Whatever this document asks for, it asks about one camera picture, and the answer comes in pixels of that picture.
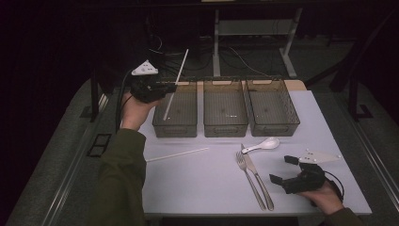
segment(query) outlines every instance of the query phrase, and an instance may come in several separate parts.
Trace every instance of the hand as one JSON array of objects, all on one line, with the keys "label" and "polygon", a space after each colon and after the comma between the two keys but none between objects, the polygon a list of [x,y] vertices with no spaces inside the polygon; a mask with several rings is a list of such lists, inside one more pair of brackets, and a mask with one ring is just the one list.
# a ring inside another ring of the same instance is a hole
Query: hand
[{"label": "hand", "polygon": [[297,194],[313,201],[326,215],[331,215],[344,209],[343,203],[328,181],[325,181],[323,186],[317,190],[304,191]]},{"label": "hand", "polygon": [[122,102],[125,104],[122,109],[123,119],[120,128],[136,131],[146,121],[150,110],[160,103],[159,100],[149,104],[142,103],[128,92],[123,95]]}]

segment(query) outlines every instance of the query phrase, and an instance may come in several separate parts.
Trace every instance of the green sleeve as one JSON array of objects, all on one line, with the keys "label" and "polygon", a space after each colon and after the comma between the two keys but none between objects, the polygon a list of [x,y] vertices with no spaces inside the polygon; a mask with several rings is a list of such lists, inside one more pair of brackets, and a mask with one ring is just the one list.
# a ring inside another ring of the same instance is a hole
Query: green sleeve
[{"label": "green sleeve", "polygon": [[363,226],[364,223],[356,216],[351,209],[344,208],[332,215],[326,216],[327,226]]},{"label": "green sleeve", "polygon": [[112,146],[102,156],[88,225],[145,225],[142,205],[145,141],[137,131],[118,131]]}]

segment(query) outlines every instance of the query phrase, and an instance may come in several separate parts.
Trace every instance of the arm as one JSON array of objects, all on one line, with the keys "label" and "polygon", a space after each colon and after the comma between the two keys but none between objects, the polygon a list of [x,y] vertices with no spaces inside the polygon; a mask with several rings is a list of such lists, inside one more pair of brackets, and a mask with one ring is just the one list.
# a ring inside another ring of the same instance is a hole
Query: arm
[{"label": "arm", "polygon": [[88,214],[88,225],[145,225],[142,187],[146,174],[146,138],[137,132],[151,108],[129,94],[123,122],[110,150],[102,156],[99,181]]},{"label": "arm", "polygon": [[298,195],[312,200],[326,215],[327,226],[362,226],[363,222],[352,212],[345,208],[335,194],[329,182],[325,182],[321,188],[315,191],[305,191]]}]

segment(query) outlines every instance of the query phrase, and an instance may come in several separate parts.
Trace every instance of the transparent gray container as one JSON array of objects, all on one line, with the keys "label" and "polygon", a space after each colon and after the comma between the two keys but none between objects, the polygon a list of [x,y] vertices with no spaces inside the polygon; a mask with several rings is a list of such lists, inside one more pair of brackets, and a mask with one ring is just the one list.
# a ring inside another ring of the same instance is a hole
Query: transparent gray container
[{"label": "transparent gray container", "polygon": [[248,77],[245,88],[251,134],[290,137],[300,124],[284,80]]},{"label": "transparent gray container", "polygon": [[203,123],[206,137],[244,137],[248,119],[239,78],[212,77],[203,83]]},{"label": "transparent gray container", "polygon": [[197,82],[180,78],[179,85],[164,120],[171,93],[155,108],[152,126],[157,137],[197,136]]}]

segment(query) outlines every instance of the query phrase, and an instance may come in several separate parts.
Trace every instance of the white chopstick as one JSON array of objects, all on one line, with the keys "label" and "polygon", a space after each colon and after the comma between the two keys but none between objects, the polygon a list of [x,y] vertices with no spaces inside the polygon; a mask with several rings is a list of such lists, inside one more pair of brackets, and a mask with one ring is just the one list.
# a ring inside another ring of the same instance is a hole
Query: white chopstick
[{"label": "white chopstick", "polygon": [[[185,59],[187,58],[187,54],[188,54],[188,49],[185,51],[183,63],[182,63],[182,66],[180,67],[179,74],[177,75],[177,79],[176,79],[175,85],[177,85],[178,82],[179,82],[180,75],[182,74],[183,66],[184,66],[184,63],[185,63]],[[167,110],[165,111],[165,114],[164,114],[164,121],[167,119],[168,112],[169,112],[169,109],[170,109],[170,104],[172,103],[173,97],[174,97],[174,92],[170,96],[169,103],[168,103],[168,106],[167,106]]]},{"label": "white chopstick", "polygon": [[187,154],[187,153],[196,153],[196,152],[204,151],[204,150],[208,150],[208,149],[209,148],[203,148],[203,149],[197,149],[197,150],[193,150],[193,151],[189,151],[189,152],[185,152],[185,153],[176,153],[176,154],[171,154],[171,155],[167,155],[167,156],[163,156],[163,157],[156,157],[156,158],[148,159],[146,161],[147,162],[152,162],[152,161],[161,160],[161,159],[170,158],[170,157],[175,157],[175,156],[179,156],[179,155],[183,155],[183,154]]}]

